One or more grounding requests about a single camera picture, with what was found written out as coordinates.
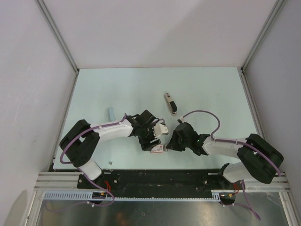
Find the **red white staple box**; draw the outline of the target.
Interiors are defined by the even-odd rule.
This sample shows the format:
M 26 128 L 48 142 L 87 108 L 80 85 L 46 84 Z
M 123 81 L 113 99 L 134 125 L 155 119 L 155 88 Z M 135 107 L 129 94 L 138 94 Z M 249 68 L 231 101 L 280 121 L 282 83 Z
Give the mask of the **red white staple box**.
M 165 145 L 157 145 L 151 149 L 150 153 L 164 153 L 167 151 L 168 149 L 166 148 Z

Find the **beige deli stapler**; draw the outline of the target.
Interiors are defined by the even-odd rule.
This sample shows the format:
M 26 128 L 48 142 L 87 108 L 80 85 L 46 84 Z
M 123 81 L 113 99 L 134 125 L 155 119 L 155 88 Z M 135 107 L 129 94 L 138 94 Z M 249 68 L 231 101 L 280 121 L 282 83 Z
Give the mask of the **beige deli stapler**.
M 175 102 L 172 99 L 171 95 L 169 93 L 165 93 L 164 98 L 165 98 L 167 107 L 168 107 L 171 115 L 176 116 L 177 115 L 177 105 L 175 104 Z

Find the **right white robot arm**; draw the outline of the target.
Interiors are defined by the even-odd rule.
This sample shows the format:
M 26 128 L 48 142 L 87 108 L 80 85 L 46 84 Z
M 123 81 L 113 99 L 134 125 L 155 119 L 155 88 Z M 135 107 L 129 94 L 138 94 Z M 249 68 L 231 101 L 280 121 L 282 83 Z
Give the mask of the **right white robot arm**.
M 166 147 L 179 152 L 188 148 L 198 156 L 223 155 L 239 159 L 240 162 L 226 163 L 220 169 L 217 184 L 222 189 L 251 178 L 270 184 L 274 177 L 281 175 L 279 168 L 284 160 L 279 151 L 257 134 L 235 140 L 218 139 L 198 134 L 187 122 L 175 128 Z

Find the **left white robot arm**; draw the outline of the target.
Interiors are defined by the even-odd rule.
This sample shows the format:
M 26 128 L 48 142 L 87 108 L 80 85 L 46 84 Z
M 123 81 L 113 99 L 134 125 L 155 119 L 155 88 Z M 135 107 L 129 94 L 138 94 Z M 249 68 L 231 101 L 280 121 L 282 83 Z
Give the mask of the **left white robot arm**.
M 100 142 L 120 137 L 137 137 L 143 151 L 151 151 L 161 144 L 160 137 L 168 134 L 164 119 L 156 118 L 148 110 L 141 114 L 127 115 L 119 121 L 92 125 L 82 119 L 62 138 L 59 147 L 61 164 L 71 164 L 87 177 L 93 188 L 103 185 L 101 167 L 92 159 Z

